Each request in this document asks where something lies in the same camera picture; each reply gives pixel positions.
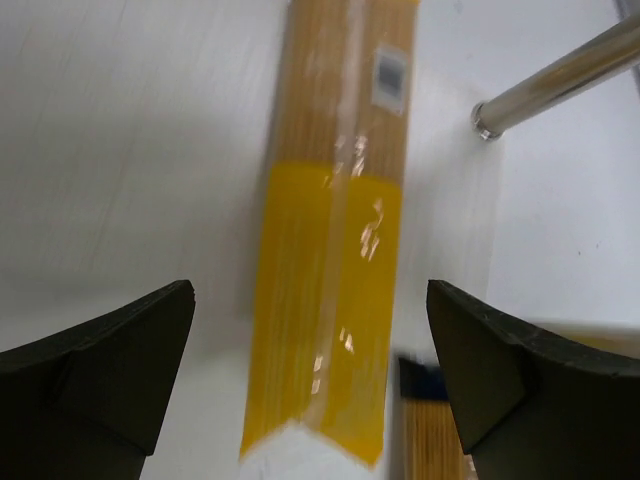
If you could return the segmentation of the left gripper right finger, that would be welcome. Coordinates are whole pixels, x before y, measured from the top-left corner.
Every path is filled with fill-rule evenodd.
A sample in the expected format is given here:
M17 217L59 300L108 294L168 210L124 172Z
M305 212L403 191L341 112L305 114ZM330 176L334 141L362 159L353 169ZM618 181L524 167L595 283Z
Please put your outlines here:
M639 362L428 284L462 450L481 479L636 479Z

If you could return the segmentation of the yellow spaghetti bag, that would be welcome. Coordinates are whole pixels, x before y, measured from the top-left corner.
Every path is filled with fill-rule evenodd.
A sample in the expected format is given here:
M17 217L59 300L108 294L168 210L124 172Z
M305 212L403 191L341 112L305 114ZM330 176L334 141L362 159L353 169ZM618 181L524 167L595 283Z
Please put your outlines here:
M382 454L418 9L289 4L242 454L286 425Z

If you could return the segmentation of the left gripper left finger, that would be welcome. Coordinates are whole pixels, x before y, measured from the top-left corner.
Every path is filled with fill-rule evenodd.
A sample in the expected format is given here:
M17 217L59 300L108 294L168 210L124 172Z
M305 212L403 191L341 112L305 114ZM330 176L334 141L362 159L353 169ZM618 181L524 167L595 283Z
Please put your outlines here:
M1 354L4 479L137 479L195 311L188 280Z

